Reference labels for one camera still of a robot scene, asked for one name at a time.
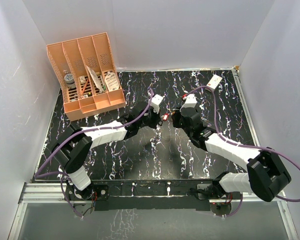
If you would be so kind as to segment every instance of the red clip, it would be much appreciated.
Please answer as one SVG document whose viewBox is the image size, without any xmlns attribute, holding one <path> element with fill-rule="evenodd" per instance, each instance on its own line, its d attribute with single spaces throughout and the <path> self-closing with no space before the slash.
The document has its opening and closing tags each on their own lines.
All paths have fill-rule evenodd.
<svg viewBox="0 0 300 240">
<path fill-rule="evenodd" d="M 162 120 L 167 121 L 168 117 L 169 117 L 169 113 L 166 113 L 165 115 L 163 115 Z"/>
</svg>

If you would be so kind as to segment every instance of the orange plastic rack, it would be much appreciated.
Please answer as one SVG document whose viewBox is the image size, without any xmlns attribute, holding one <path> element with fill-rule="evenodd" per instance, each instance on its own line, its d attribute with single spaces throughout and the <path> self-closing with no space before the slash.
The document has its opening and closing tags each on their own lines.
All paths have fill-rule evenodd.
<svg viewBox="0 0 300 240">
<path fill-rule="evenodd" d="M 99 72 L 103 79 L 107 72 L 117 74 L 106 32 L 49 44 L 46 47 L 61 85 L 64 112 L 71 121 L 126 106 L 121 86 L 113 91 L 106 87 L 106 91 L 100 93 L 87 69 L 88 66 L 96 73 Z M 65 75 L 69 73 L 73 75 L 76 88 L 67 87 Z M 87 84 L 80 82 L 80 76 L 88 79 Z"/>
</svg>

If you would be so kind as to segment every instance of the small white object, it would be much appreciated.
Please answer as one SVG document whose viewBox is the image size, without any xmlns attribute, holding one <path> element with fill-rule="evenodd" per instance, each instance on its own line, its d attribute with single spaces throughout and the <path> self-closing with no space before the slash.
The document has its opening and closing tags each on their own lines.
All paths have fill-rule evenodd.
<svg viewBox="0 0 300 240">
<path fill-rule="evenodd" d="M 86 77 L 85 76 L 80 76 L 79 81 L 80 81 L 80 84 L 85 84 L 86 83 Z"/>
<path fill-rule="evenodd" d="M 150 103 L 150 106 L 153 107 L 153 111 L 157 114 L 160 111 L 160 104 L 162 103 L 164 97 L 156 94 Z"/>
<path fill-rule="evenodd" d="M 239 142 L 233 141 L 225 136 L 223 137 L 227 140 L 227 142 L 223 141 L 217 133 L 209 136 L 208 140 L 205 141 L 207 151 L 218 154 L 247 171 L 248 160 L 254 159 L 256 156 L 258 156 L 260 154 L 259 150 L 239 147 Z"/>
<path fill-rule="evenodd" d="M 222 77 L 214 74 L 213 77 L 208 82 L 207 86 L 209 88 L 211 88 L 213 90 L 213 92 L 214 92 L 215 89 L 218 87 L 219 83 L 221 82 L 221 80 L 222 80 Z"/>
<path fill-rule="evenodd" d="M 227 193 L 232 192 L 245 192 L 245 193 L 253 193 L 248 173 L 232 173 L 229 172 L 221 178 L 219 184 L 223 188 L 223 190 Z"/>
<path fill-rule="evenodd" d="M 185 102 L 181 106 L 182 108 L 194 108 L 197 104 L 197 99 L 194 94 L 189 94 L 185 97 Z"/>
<path fill-rule="evenodd" d="M 108 124 L 100 125 L 99 128 L 102 127 L 118 127 L 122 126 L 121 122 L 113 121 Z M 91 129 L 94 127 L 82 127 L 83 130 Z M 98 130 L 98 131 L 89 131 L 86 132 L 85 135 L 92 138 L 92 145 L 90 149 L 93 149 L 99 145 L 110 143 L 113 141 L 122 141 L 125 139 L 125 136 L 127 134 L 127 130 L 124 127 L 120 127 L 118 129 L 104 129 L 104 130 Z"/>
<path fill-rule="evenodd" d="M 69 177 L 71 178 L 72 183 L 82 191 L 85 189 L 90 183 L 91 180 L 86 173 L 85 167 L 82 165 L 77 171 L 73 173 L 68 173 Z"/>
<path fill-rule="evenodd" d="M 100 79 L 98 78 L 96 72 L 91 67 L 86 66 L 86 68 L 88 69 L 95 86 L 99 89 L 100 93 L 102 93 L 104 90 L 101 86 Z"/>
</svg>

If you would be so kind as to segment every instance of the table surface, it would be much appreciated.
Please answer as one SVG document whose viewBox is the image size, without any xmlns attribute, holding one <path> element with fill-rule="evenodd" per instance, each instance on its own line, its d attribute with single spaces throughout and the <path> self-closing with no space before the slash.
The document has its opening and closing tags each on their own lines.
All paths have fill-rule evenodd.
<svg viewBox="0 0 300 240">
<path fill-rule="evenodd" d="M 222 133 L 243 144 L 253 145 L 238 89 L 231 70 L 200 71 L 140 71 L 118 74 L 124 90 L 126 107 L 75 121 L 80 127 L 107 124 L 127 113 L 139 101 L 147 102 L 147 88 L 164 96 L 161 112 L 170 112 L 181 104 L 181 96 L 192 89 L 208 84 L 217 74 L 222 81 L 215 90 L 217 120 Z M 202 120 L 214 126 L 214 103 L 210 92 L 195 94 Z M 44 146 L 55 141 L 70 124 L 64 113 L 60 93 L 53 111 Z M 41 166 L 49 156 L 43 150 Z M 196 148 L 182 129 L 166 121 L 157 129 L 144 127 L 138 134 L 125 141 L 111 142 L 92 149 L 84 163 L 92 180 L 159 180 L 159 179 L 213 179 L 223 171 L 242 173 L 243 170 L 229 160 Z M 42 173 L 58 171 L 56 160 L 50 162 Z M 44 181 L 59 181 L 58 176 L 48 176 Z"/>
</svg>

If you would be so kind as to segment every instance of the small bottle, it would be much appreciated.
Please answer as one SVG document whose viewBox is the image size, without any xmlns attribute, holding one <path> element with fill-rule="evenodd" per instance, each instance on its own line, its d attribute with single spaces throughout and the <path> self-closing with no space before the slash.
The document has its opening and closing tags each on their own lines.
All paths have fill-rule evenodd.
<svg viewBox="0 0 300 240">
<path fill-rule="evenodd" d="M 75 89 L 76 88 L 75 79 L 74 79 L 74 76 L 71 73 L 68 73 L 64 76 L 64 81 L 65 81 L 65 84 L 67 85 L 67 87 L 69 89 Z"/>
</svg>

